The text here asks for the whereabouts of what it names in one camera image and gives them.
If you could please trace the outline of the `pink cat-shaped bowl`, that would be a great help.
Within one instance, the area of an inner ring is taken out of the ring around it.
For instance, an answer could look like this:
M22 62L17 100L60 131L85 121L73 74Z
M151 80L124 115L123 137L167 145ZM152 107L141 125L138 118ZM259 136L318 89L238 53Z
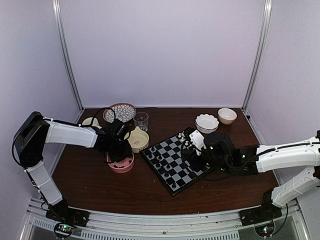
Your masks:
M107 164L110 169L117 174L124 174L129 172L135 163L135 155L132 153L130 157L123 159L120 162L111 162L109 155L107 155Z

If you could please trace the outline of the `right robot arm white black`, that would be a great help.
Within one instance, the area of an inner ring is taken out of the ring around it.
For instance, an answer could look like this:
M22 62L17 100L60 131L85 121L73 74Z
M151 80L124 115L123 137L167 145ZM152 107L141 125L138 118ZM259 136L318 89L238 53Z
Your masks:
M225 132L214 131L203 136L198 130L178 135L182 145L192 147L183 151L183 160L198 166L221 169L229 177L265 173L271 170L304 166L304 170L283 185L266 193L266 202L256 210L259 220L268 220L276 207L282 208L320 184L320 136L280 144L254 145L236 148Z

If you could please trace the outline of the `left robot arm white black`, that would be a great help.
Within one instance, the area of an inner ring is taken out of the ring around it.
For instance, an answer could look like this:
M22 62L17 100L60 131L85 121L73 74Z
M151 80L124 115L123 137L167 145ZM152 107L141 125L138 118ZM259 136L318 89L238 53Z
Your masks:
M55 184L52 172L64 147L80 146L99 151L107 164L126 162L134 157L129 143L129 130L119 119L109 127L76 124L43 116L33 111L15 133L11 154L29 175L33 186L42 194L61 222L72 218L72 211Z

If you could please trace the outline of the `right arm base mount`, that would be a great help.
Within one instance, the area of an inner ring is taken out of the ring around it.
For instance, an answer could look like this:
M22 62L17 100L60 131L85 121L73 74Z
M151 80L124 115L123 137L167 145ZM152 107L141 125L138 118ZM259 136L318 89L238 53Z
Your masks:
M276 206L259 206L241 210L239 217L242 226L255 225L271 221L282 216L282 210Z

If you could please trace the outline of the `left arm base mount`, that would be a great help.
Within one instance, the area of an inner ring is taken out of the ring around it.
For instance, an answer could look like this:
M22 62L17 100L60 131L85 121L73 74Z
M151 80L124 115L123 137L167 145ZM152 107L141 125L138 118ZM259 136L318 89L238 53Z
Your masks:
M67 205L49 205L45 217L70 226L86 227L90 213L86 210L70 208Z

